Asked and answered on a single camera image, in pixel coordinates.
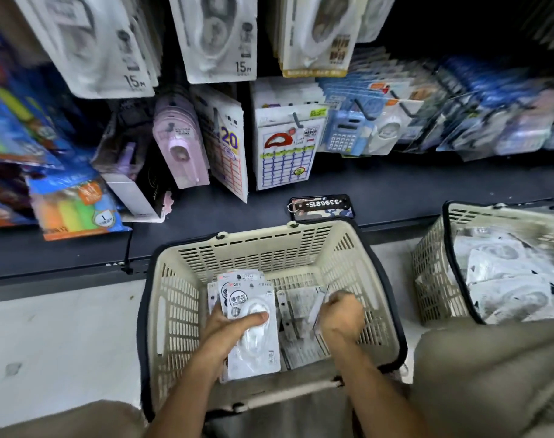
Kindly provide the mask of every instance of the calculator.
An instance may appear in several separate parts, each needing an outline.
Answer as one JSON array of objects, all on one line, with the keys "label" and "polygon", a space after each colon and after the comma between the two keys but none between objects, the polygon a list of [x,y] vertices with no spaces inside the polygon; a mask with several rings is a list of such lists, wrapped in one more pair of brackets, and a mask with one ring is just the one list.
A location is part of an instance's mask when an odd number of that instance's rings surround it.
[{"label": "calculator", "polygon": [[330,132],[324,140],[326,151],[349,154],[360,136],[366,118],[361,113],[351,111],[332,112]]}]

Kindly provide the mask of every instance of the camouflage keychain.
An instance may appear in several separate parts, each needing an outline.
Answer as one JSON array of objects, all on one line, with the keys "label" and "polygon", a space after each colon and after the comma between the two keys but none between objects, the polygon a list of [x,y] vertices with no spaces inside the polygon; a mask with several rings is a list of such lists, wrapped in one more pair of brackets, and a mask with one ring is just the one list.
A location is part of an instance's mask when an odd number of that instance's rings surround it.
[{"label": "camouflage keychain", "polygon": [[331,217],[354,218],[354,210],[348,195],[292,198],[287,205],[287,210],[294,221]]}]

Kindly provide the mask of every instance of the number 20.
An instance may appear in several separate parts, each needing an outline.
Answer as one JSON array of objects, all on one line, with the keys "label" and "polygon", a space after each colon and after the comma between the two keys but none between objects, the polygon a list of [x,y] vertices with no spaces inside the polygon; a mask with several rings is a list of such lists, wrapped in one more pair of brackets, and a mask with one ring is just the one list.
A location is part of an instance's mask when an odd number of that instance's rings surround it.
[{"label": "number 20", "polygon": [[238,149],[237,136],[234,133],[229,132],[229,130],[224,126],[222,126],[220,130],[223,132],[222,141],[224,141],[226,144],[230,144],[230,147],[232,147],[233,149]]}]

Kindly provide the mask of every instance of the forearm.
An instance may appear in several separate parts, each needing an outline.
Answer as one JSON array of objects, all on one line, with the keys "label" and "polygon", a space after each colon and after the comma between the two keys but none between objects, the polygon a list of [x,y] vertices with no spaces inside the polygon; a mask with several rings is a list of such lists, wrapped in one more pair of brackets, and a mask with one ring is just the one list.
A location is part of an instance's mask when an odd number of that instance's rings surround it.
[{"label": "forearm", "polygon": [[146,438],[200,438],[215,380],[214,371],[194,356],[157,412]]},{"label": "forearm", "polygon": [[367,438],[431,437],[422,415],[396,392],[357,344],[344,339],[331,343],[336,367]]}]

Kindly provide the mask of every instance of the pink tape dispenser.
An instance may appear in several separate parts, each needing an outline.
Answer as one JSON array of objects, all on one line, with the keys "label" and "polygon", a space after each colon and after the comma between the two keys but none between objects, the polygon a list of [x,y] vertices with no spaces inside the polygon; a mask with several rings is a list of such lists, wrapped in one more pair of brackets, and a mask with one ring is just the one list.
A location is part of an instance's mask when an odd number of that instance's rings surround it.
[{"label": "pink tape dispenser", "polygon": [[153,137],[179,189],[210,184],[198,125],[181,110],[156,116]]}]

